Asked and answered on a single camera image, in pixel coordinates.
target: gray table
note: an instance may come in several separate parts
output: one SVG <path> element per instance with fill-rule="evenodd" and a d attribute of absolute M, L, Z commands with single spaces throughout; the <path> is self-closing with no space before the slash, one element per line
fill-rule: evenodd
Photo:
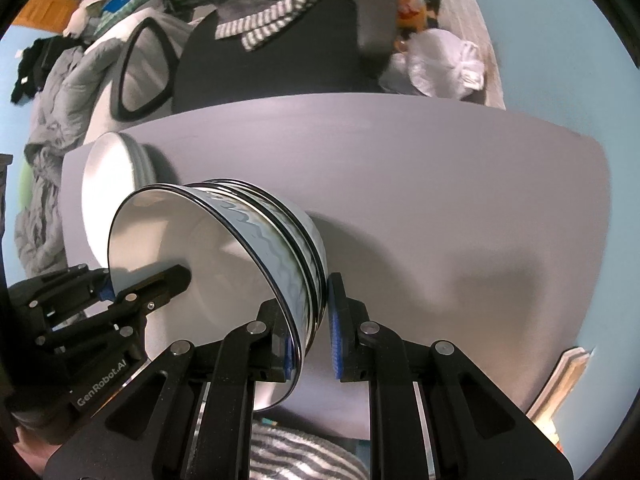
<path fill-rule="evenodd" d="M 229 177 L 314 218 L 330 270 L 402 337 L 463 349 L 526 408 L 574 346 L 609 215 L 598 143 L 523 114 L 379 94 L 269 98 L 205 108 L 129 133 L 162 182 Z M 60 193 L 70 264 L 97 266 L 84 237 L 82 168 Z M 282 406 L 318 431 L 367 438 L 365 384 L 340 384 L 327 323 Z"/>

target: striped fabric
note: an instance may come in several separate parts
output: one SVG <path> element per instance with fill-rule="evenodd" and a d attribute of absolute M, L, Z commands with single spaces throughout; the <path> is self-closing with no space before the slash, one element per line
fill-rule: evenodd
<path fill-rule="evenodd" d="M 255 50 L 274 34 L 301 16 L 317 0 L 278 0 L 271 7 L 216 27 L 216 39 L 242 34 L 242 46 Z"/>
<path fill-rule="evenodd" d="M 369 473 L 354 455 L 301 431 L 254 422 L 251 480 L 367 480 Z"/>

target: bowl rim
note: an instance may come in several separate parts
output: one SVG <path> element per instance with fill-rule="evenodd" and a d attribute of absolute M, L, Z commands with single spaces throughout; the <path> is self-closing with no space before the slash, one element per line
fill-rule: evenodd
<path fill-rule="evenodd" d="M 235 184 L 239 187 L 246 187 L 251 192 L 258 194 L 263 199 L 267 200 L 268 202 L 271 202 L 274 206 L 280 209 L 287 217 L 289 217 L 289 219 L 293 224 L 296 225 L 296 227 L 302 233 L 304 239 L 306 240 L 307 245 L 309 245 L 309 247 L 311 248 L 311 254 L 314 258 L 314 262 L 316 264 L 316 267 L 318 268 L 318 271 L 321 277 L 324 276 L 324 279 L 320 280 L 321 290 L 320 290 L 319 317 L 318 317 L 318 325 L 320 325 L 320 323 L 322 322 L 322 319 L 324 319 L 324 311 L 326 309 L 326 303 L 328 301 L 328 285 L 327 285 L 328 276 L 325 275 L 326 273 L 325 273 L 324 263 L 322 261 L 322 258 L 320 257 L 318 248 L 316 247 L 316 244 L 314 243 L 313 238 L 311 237 L 311 234 L 309 234 L 306 228 L 302 225 L 302 222 L 298 219 L 298 217 L 293 213 L 293 211 L 291 211 L 291 209 L 289 209 L 284 203 L 282 203 L 276 196 L 272 195 L 267 190 L 259 186 L 256 186 L 255 184 L 251 184 L 250 182 L 247 182 L 245 180 L 237 180 L 234 178 L 212 178 L 210 180 L 206 180 L 205 182 L 223 182 L 224 184 Z"/>
<path fill-rule="evenodd" d="M 253 198 L 250 195 L 247 195 L 247 190 L 236 189 L 235 187 L 230 187 L 227 184 L 220 184 L 219 182 L 212 182 L 212 181 L 201 182 L 199 184 L 188 184 L 188 187 L 208 187 L 209 189 L 212 189 L 212 190 L 220 190 L 224 194 L 229 194 L 233 198 L 237 198 L 238 200 L 242 200 L 246 202 L 248 206 L 256 209 L 258 213 L 263 215 L 267 219 L 267 221 L 269 221 L 273 225 L 273 227 L 281 234 L 281 236 L 286 240 L 287 244 L 289 245 L 291 251 L 294 253 L 294 256 L 298 261 L 298 266 L 302 269 L 302 272 L 305 276 L 307 289 L 309 292 L 309 302 L 311 307 L 310 314 L 312 319 L 310 320 L 311 334 L 309 335 L 309 340 L 306 341 L 305 353 L 309 352 L 309 349 L 311 348 L 311 345 L 313 344 L 313 341 L 316 337 L 316 333 L 318 332 L 318 328 L 320 327 L 320 321 L 321 321 L 320 303 L 319 303 L 320 293 L 318 291 L 318 288 L 316 287 L 316 282 L 313 278 L 313 270 L 310 268 L 309 265 L 307 265 L 305 255 L 302 253 L 302 250 L 300 249 L 300 244 L 296 241 L 296 239 L 293 237 L 291 232 L 286 228 L 283 222 L 281 222 L 280 219 L 277 218 L 277 216 L 275 216 L 271 211 L 265 208 L 265 206 L 263 206 L 261 203 L 256 201 L 255 198 Z M 270 202 L 265 197 L 263 196 L 260 196 L 260 197 L 265 199 L 267 202 Z M 303 238 L 305 242 L 308 244 L 306 237 L 303 237 Z"/>
<path fill-rule="evenodd" d="M 113 226 L 122 208 L 126 206 L 127 203 L 129 203 L 129 201 L 132 200 L 133 197 L 135 197 L 136 195 L 139 195 L 143 192 L 152 191 L 152 190 L 160 190 L 160 191 L 174 193 L 176 195 L 179 195 L 182 198 L 191 200 L 196 205 L 200 206 L 205 211 L 209 212 L 216 220 L 218 220 L 218 222 L 220 222 L 220 224 L 225 229 L 227 229 L 231 233 L 231 235 L 238 241 L 238 243 L 241 244 L 242 247 L 244 247 L 244 249 L 247 251 L 249 256 L 251 256 L 251 259 L 260 269 L 260 272 L 262 273 L 262 275 L 267 280 L 267 283 L 271 287 L 271 291 L 274 293 L 276 300 L 280 305 L 280 309 L 284 314 L 284 318 L 287 323 L 287 328 L 289 329 L 289 333 L 291 334 L 291 338 L 293 341 L 293 358 L 294 358 L 293 365 L 294 366 L 292 368 L 295 370 L 295 373 L 291 378 L 291 386 L 287 389 L 286 393 L 282 397 L 280 397 L 276 402 L 274 402 L 267 408 L 264 408 L 264 410 L 268 410 L 270 408 L 273 408 L 274 406 L 277 406 L 278 404 L 283 402 L 285 399 L 287 399 L 287 397 L 290 396 L 290 394 L 293 392 L 296 385 L 298 384 L 298 380 L 300 379 L 300 373 L 302 372 L 302 366 L 304 362 L 304 356 L 302 352 L 302 340 L 300 338 L 300 334 L 298 333 L 298 328 L 296 327 L 296 322 L 293 319 L 293 315 L 289 307 L 287 306 L 287 302 L 285 301 L 284 296 L 282 295 L 280 289 L 278 288 L 273 278 L 273 275 L 269 272 L 269 269 L 266 268 L 264 263 L 258 257 L 257 253 L 251 247 L 251 245 L 249 245 L 247 241 L 244 240 L 244 238 L 242 238 L 238 230 L 236 230 L 236 228 L 231 224 L 231 222 L 229 222 L 226 218 L 224 218 L 212 205 L 207 203 L 205 200 L 201 199 L 197 194 L 191 192 L 190 188 L 187 186 L 179 186 L 177 184 L 164 184 L 164 183 L 151 184 L 150 186 L 145 186 L 135 190 L 133 193 L 127 196 L 126 199 L 123 200 L 123 202 L 118 207 L 116 214 L 113 216 L 113 221 L 111 222 L 111 227 L 109 229 L 109 240 L 111 240 L 111 235 L 113 233 Z M 111 244 L 109 243 L 108 251 L 107 251 L 107 256 L 108 256 L 107 260 L 108 260 L 109 268 L 111 269 L 111 265 L 109 262 L 110 246 Z"/>
<path fill-rule="evenodd" d="M 96 236 L 95 223 L 92 221 L 92 218 L 87 219 L 86 215 L 93 209 L 90 206 L 90 202 L 91 201 L 98 202 L 98 195 L 96 195 L 96 193 L 94 192 L 95 189 L 90 189 L 90 187 L 95 188 L 95 170 L 97 168 L 96 163 L 102 162 L 104 158 L 104 153 L 100 153 L 100 156 L 102 158 L 100 158 L 99 160 L 95 160 L 95 159 L 98 157 L 98 152 L 100 152 L 100 150 L 104 150 L 105 148 L 110 146 L 115 146 L 116 144 L 124 149 L 124 155 L 129 161 L 129 164 L 131 165 L 131 172 L 130 172 L 131 186 L 127 186 L 128 189 L 126 189 L 125 192 L 128 192 L 130 194 L 132 193 L 132 191 L 130 191 L 129 189 L 132 189 L 133 191 L 135 191 L 136 188 L 139 187 L 138 186 L 139 183 L 136 180 L 136 165 L 133 160 L 132 153 L 129 149 L 129 146 L 125 142 L 124 138 L 116 132 L 106 132 L 102 134 L 100 137 L 98 137 L 95 140 L 95 142 L 91 144 L 91 149 L 89 150 L 87 158 L 84 162 L 84 167 L 82 168 L 82 180 L 80 181 L 80 215 L 82 217 L 82 228 L 84 229 L 84 235 L 86 236 L 86 241 L 87 241 L 87 244 L 89 245 L 89 249 L 91 250 L 92 255 L 94 256 L 94 258 L 96 259 L 96 261 L 100 266 L 103 265 L 104 261 L 102 259 L 102 255 L 99 254 L 100 251 L 97 249 L 98 243 L 96 241 L 97 236 Z M 89 177 L 88 171 L 92 172 L 91 177 Z M 109 235 L 111 235 L 111 226 L 109 227 Z M 107 251 L 106 251 L 107 262 L 109 261 L 108 248 L 109 248 L 109 238 L 107 237 Z"/>

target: black chair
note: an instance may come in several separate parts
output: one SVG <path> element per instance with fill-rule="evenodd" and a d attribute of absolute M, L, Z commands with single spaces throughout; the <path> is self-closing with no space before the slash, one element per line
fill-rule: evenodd
<path fill-rule="evenodd" d="M 270 96 L 380 91 L 393 51 L 396 0 L 319 0 L 274 40 L 247 53 L 215 40 L 216 13 L 193 31 L 174 83 L 174 112 Z"/>

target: white plastic bag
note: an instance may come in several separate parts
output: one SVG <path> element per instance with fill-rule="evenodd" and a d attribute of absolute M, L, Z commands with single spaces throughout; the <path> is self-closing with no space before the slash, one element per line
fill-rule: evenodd
<path fill-rule="evenodd" d="M 394 54 L 380 77 L 380 86 L 391 92 L 414 94 L 408 81 L 429 97 L 462 99 L 484 88 L 484 63 L 478 46 L 455 34 L 430 28 L 413 34 L 405 54 Z"/>

